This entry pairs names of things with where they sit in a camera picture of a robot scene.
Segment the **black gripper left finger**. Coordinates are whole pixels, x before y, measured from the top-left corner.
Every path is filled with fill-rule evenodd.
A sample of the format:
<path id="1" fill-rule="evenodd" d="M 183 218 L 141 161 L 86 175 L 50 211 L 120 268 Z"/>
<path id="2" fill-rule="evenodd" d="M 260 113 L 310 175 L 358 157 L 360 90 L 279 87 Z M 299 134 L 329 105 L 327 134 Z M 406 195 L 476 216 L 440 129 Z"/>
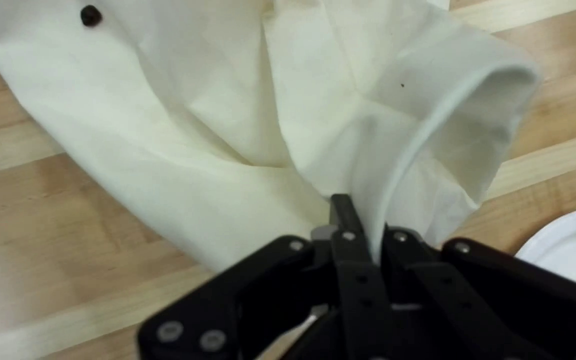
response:
<path id="1" fill-rule="evenodd" d="M 352 200 L 316 235 L 281 235 L 151 315 L 141 360 L 255 360 L 313 320 L 285 360 L 390 360 L 390 302 Z"/>

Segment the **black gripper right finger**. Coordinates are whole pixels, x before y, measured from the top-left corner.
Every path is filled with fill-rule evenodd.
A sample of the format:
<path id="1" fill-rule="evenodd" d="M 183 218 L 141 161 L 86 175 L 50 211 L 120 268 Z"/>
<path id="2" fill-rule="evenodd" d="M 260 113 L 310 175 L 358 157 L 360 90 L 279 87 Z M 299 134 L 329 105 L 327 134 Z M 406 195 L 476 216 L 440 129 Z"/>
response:
<path id="1" fill-rule="evenodd" d="M 471 237 L 383 237 L 404 360 L 576 360 L 576 282 Z"/>

